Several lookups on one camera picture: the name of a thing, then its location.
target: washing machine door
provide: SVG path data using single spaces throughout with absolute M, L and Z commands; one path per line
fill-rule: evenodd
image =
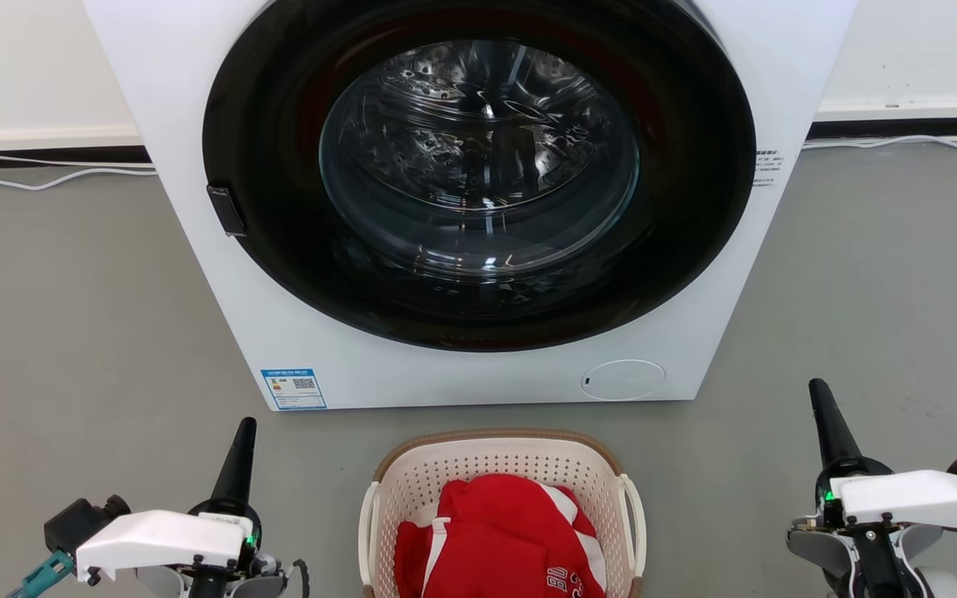
M 718 39 L 660 0 L 277 0 L 203 145 L 224 230 L 289 292 L 471 351 L 659 306 L 722 249 L 755 160 Z

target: black door rim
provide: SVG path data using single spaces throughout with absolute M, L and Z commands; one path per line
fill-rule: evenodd
M 542 274 L 539 285 L 562 284 L 558 295 L 483 306 L 482 288 L 390 269 L 323 187 L 319 143 L 335 99 L 389 56 L 463 38 L 559 56 L 633 118 L 635 197 L 606 238 Z M 402 343 L 512 351 L 606 332 L 687 287 L 744 212 L 755 132 L 744 87 L 713 35 L 665 0 L 277 0 L 217 74 L 203 150 L 210 185 L 229 189 L 243 221 L 240 245 L 309 306 Z

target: power cord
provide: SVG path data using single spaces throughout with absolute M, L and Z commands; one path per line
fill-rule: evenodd
M 825 144 L 804 144 L 803 149 L 826 149 L 826 148 L 858 148 L 858 149 L 874 149 L 885 146 L 890 146 L 892 144 L 901 144 L 906 143 L 906 141 L 934 141 L 937 144 L 942 144 L 950 148 L 957 149 L 957 141 L 946 140 L 943 137 L 934 137 L 933 135 L 907 135 L 904 137 L 893 137 L 891 140 L 880 140 L 880 141 L 835 141 L 835 143 Z
M 957 141 L 946 140 L 943 137 L 934 137 L 933 135 L 907 135 L 903 137 L 893 137 L 891 140 L 880 140 L 880 141 L 835 141 L 831 144 L 805 144 L 803 149 L 827 149 L 827 148 L 856 148 L 856 149 L 874 149 L 885 146 L 890 146 L 892 144 L 901 144 L 906 143 L 906 141 L 933 141 L 933 143 L 942 144 L 950 148 L 957 149 Z M 30 159 L 30 158 L 14 158 L 10 155 L 0 155 L 0 159 L 8 160 L 8 162 L 24 162 L 31 164 L 47 164 L 50 166 L 77 166 L 77 167 L 87 167 L 87 170 L 79 170 L 76 173 L 66 174 L 65 177 L 56 179 L 49 183 L 43 183 L 42 185 L 24 185 L 22 183 L 15 183 L 12 181 L 0 181 L 0 185 L 5 187 L 12 187 L 13 189 L 23 189 L 27 192 L 41 192 L 43 189 L 49 189 L 50 187 L 60 185 L 61 183 L 72 181 L 72 179 L 77 179 L 80 177 L 86 177 L 88 174 L 126 174 L 132 175 L 132 177 L 154 177 L 157 175 L 157 171 L 153 168 L 153 164 L 119 164 L 119 163 L 107 163 L 107 162 L 57 162 L 56 160 L 49 159 Z M 125 168 L 135 168 L 135 170 L 125 170 Z
M 66 174 L 60 179 L 50 181 L 49 183 L 43 183 L 42 185 L 24 185 L 22 183 L 15 183 L 12 181 L 0 181 L 1 186 L 12 187 L 13 189 L 22 189 L 26 190 L 27 192 L 41 192 L 43 189 L 49 189 L 50 187 L 60 185 L 61 183 L 72 181 L 72 179 L 86 177 L 88 174 L 126 174 L 130 175 L 130 177 L 154 177 L 157 175 L 157 171 L 153 169 L 153 164 L 149 163 L 132 164 L 115 162 L 58 162 L 58 160 L 53 159 L 16 158 L 16 156 L 11 155 L 0 155 L 0 160 L 5 160 L 5 162 L 22 162 L 26 164 L 76 166 L 86 168 L 85 170 L 77 170 L 75 173 Z
M 0 185 L 4 187 L 12 187 L 13 189 L 23 189 L 27 192 L 41 192 L 43 189 L 49 189 L 50 187 L 60 185 L 66 181 L 72 181 L 72 179 L 79 179 L 80 177 L 86 177 L 88 174 L 129 174 L 132 177 L 156 177 L 156 170 L 123 170 L 120 168 L 88 168 L 87 170 L 77 170 L 75 173 L 66 174 L 60 179 L 50 181 L 49 183 L 43 183 L 42 185 L 23 185 L 22 183 L 15 183 L 12 181 L 0 181 Z

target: door glass window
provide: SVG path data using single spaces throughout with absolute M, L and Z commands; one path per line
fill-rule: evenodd
M 585 72 L 516 42 L 408 50 L 350 84 L 320 171 L 372 249 L 426 277 L 498 282 L 565 260 L 616 224 L 635 132 Z

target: white stripe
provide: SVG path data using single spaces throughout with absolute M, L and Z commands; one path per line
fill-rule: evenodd
M 434 570 L 434 564 L 438 561 L 441 549 L 445 548 L 445 540 L 448 540 L 449 533 L 445 531 L 445 523 L 449 522 L 448 517 L 438 517 L 430 522 L 430 527 L 434 530 L 430 534 L 430 554 L 426 557 L 426 571 L 423 571 L 423 591 L 420 597 L 426 593 L 426 582 L 430 579 L 430 572 Z
M 578 507 L 575 506 L 574 501 L 570 498 L 567 498 L 565 493 L 559 492 L 558 489 L 552 488 L 552 486 L 547 486 L 542 484 L 542 482 L 534 482 L 535 484 L 542 486 L 543 491 L 546 491 L 548 498 L 552 499 L 553 504 L 555 504 L 559 514 L 563 515 L 563 518 L 567 519 L 567 522 L 570 525 L 574 525 L 574 518 L 578 516 Z
M 565 493 L 552 488 L 552 486 L 547 486 L 540 482 L 534 483 L 542 486 L 543 491 L 546 491 L 548 498 L 552 499 L 559 513 L 563 515 L 563 518 L 567 519 L 571 527 L 574 527 L 574 519 L 578 516 L 578 506 L 574 501 L 568 498 Z M 601 587 L 601 590 L 607 591 L 607 564 L 604 563 L 604 552 L 601 552 L 601 543 L 597 542 L 595 537 L 581 533 L 578 530 L 574 530 L 574 534 L 577 535 L 578 544 L 582 545 L 582 550 L 586 553 L 586 560 L 589 561 L 589 572 L 593 575 L 593 580 Z
M 419 511 L 415 512 L 415 515 L 410 520 L 410 522 L 415 523 L 416 527 L 427 527 L 431 522 L 434 521 L 438 516 L 438 503 L 432 502 L 426 507 L 422 507 Z
M 582 550 L 586 552 L 586 560 L 589 561 L 589 572 L 593 574 L 593 581 L 601 587 L 601 590 L 607 591 L 607 565 L 604 564 L 604 552 L 601 551 L 601 543 L 597 542 L 595 537 L 578 530 L 575 530 L 574 533 L 578 536 L 578 544 L 581 544 Z

